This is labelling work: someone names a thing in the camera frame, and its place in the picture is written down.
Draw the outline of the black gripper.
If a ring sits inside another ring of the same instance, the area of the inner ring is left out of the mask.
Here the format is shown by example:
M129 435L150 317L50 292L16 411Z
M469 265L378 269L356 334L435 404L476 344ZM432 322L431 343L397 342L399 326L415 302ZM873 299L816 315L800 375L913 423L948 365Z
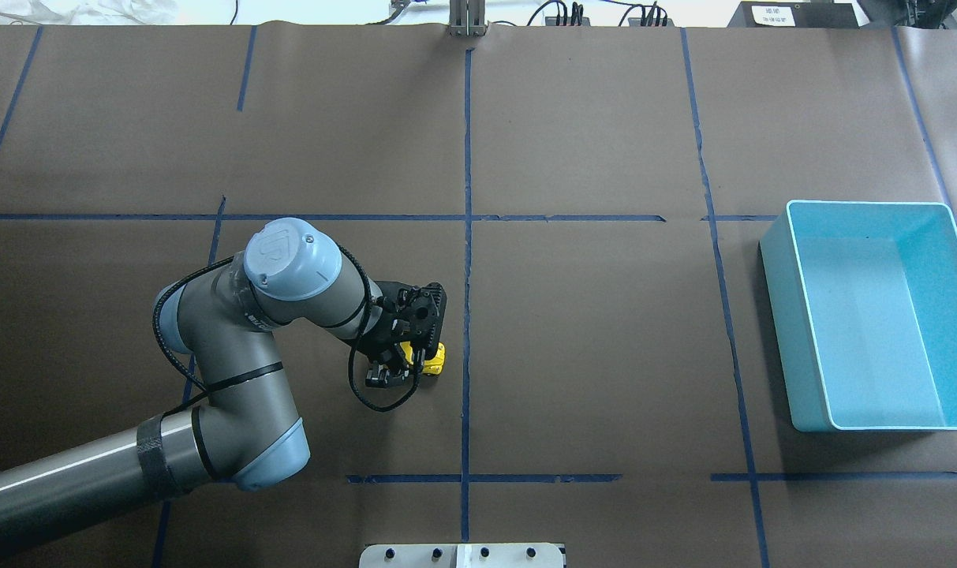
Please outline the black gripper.
M402 282L378 282L379 295L366 331L357 341L357 353L370 360L365 376L367 388L391 388L391 370L385 364L403 364L403 377L424 374L428 352L435 352L443 328L446 290L439 282L409 286ZM410 342L412 346L402 346Z

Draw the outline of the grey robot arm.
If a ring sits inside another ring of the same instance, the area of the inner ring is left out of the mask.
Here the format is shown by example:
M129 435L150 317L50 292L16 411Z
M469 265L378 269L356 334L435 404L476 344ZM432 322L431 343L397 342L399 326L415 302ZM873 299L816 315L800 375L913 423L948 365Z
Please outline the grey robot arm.
M262 220L0 219L0 471L172 409L185 381L151 331L154 297ZM374 413L347 386L348 348L308 321L276 332L312 456L273 488L205 485L32 547L6 567L344 567L371 544L455 542L453 483L348 476L456 474L460 222L321 222L375 279L449 295L449 368L403 407Z

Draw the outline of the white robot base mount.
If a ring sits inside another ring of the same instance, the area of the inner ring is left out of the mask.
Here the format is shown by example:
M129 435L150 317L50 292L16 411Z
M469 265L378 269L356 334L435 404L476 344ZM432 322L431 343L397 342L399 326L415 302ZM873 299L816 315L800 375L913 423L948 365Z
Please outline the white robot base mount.
M565 547L548 542L376 544L359 567L566 567Z

